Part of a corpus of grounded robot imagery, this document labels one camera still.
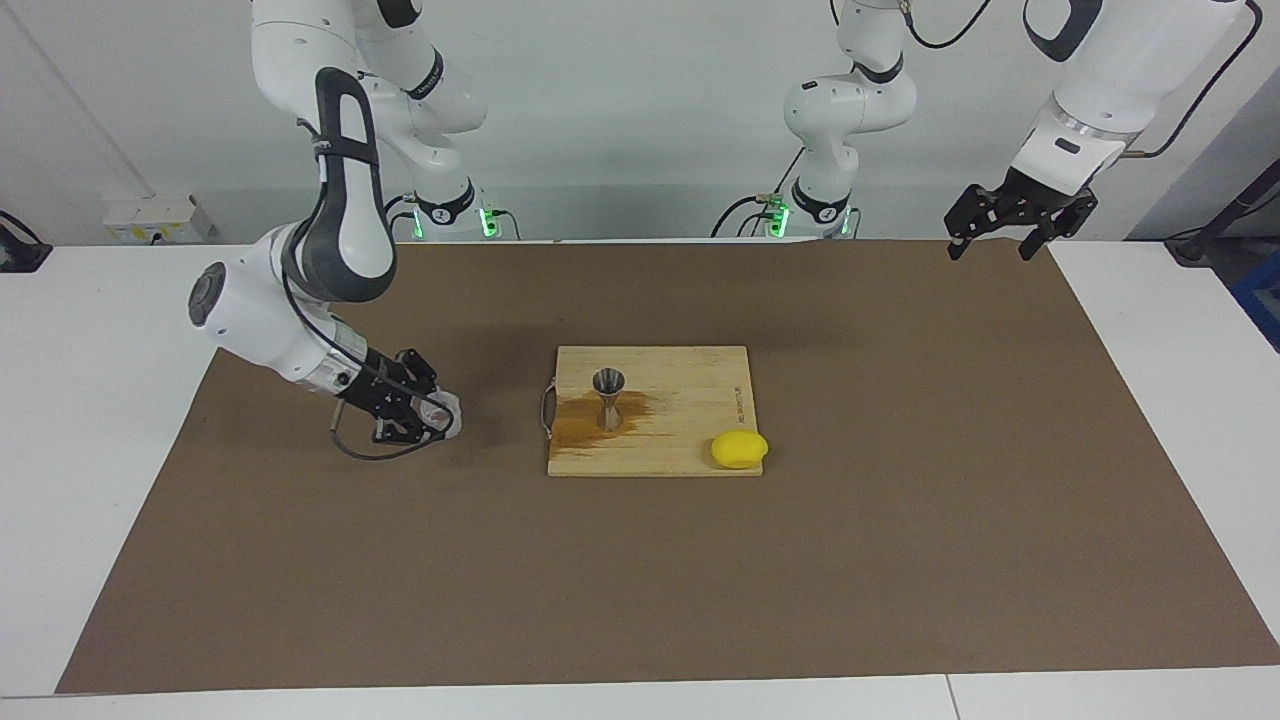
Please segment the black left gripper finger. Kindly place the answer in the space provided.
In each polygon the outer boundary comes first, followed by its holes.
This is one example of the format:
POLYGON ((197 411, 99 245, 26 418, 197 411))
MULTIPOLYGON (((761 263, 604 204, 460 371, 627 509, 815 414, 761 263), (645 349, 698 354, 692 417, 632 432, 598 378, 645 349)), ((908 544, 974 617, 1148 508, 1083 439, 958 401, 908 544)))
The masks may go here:
POLYGON ((1029 261, 1047 243, 1074 237, 1097 204, 1092 190, 1082 190, 1064 208, 1052 211, 1037 210, 1033 217, 1033 231, 1018 246, 1020 259, 1029 261))
POLYGON ((950 237, 947 252, 952 261, 957 261, 978 237, 1004 228, 1007 210, 1004 191, 1002 186, 988 190, 970 184, 945 213, 945 228, 950 237))

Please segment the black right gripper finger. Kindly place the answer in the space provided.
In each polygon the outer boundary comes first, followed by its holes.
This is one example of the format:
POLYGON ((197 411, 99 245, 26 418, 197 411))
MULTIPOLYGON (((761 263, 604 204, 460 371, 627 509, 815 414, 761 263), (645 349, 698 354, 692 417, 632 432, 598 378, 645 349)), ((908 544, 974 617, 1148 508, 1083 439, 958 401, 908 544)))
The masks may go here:
POLYGON ((444 405, 393 407, 375 419, 375 445, 421 445, 443 441, 453 429, 453 411, 444 405))
POLYGON ((428 397, 438 391, 436 372, 416 348, 398 352, 398 388, 412 397, 428 397))

